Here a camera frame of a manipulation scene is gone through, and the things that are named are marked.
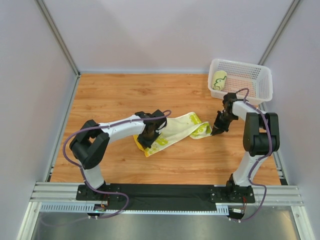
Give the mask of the yellow green towel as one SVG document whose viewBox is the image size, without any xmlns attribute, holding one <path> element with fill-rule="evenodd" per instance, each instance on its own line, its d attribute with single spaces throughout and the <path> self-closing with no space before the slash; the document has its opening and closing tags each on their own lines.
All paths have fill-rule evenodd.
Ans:
<svg viewBox="0 0 320 240">
<path fill-rule="evenodd" d="M 192 111 L 179 117 L 167 118 L 167 126 L 151 144 L 151 147 L 144 149 L 142 144 L 138 142 L 138 135 L 134 135 L 133 139 L 138 149 L 143 151 L 146 157 L 149 157 L 187 137 L 198 140 L 209 137 L 211 133 L 210 123 L 208 121 L 202 122 L 198 115 Z"/>
</svg>

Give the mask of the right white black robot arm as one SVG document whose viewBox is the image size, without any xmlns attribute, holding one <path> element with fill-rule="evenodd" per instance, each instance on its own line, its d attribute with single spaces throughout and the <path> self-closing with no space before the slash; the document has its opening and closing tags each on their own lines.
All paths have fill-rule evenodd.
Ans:
<svg viewBox="0 0 320 240">
<path fill-rule="evenodd" d="M 244 156 L 239 167 L 229 177 L 222 193 L 229 198 L 236 194 L 249 196 L 252 187 L 267 187 L 253 182 L 262 163 L 280 148 L 279 117 L 274 112 L 264 112 L 249 103 L 246 97 L 238 98 L 236 92 L 224 95 L 223 110 L 217 112 L 211 135 L 229 131 L 232 121 L 244 121 Z"/>
</svg>

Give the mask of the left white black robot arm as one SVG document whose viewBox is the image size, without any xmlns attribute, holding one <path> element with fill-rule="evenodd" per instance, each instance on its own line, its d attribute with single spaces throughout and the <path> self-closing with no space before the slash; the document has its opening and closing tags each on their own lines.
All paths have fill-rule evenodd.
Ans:
<svg viewBox="0 0 320 240">
<path fill-rule="evenodd" d="M 82 128 L 67 138 L 63 144 L 63 155 L 70 163 L 80 168 L 85 184 L 94 192 L 106 190 L 100 162 L 108 144 L 137 135 L 138 146 L 150 149 L 167 126 L 170 110 L 153 113 L 136 112 L 128 118 L 109 123 L 88 120 Z"/>
</svg>

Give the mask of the green patterned towel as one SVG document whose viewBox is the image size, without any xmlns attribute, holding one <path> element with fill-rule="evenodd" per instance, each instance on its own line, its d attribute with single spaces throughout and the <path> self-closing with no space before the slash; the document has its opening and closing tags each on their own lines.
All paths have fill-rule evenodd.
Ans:
<svg viewBox="0 0 320 240">
<path fill-rule="evenodd" d="M 213 74 L 211 88 L 216 91 L 222 91 L 227 79 L 227 73 L 223 70 L 218 70 Z"/>
</svg>

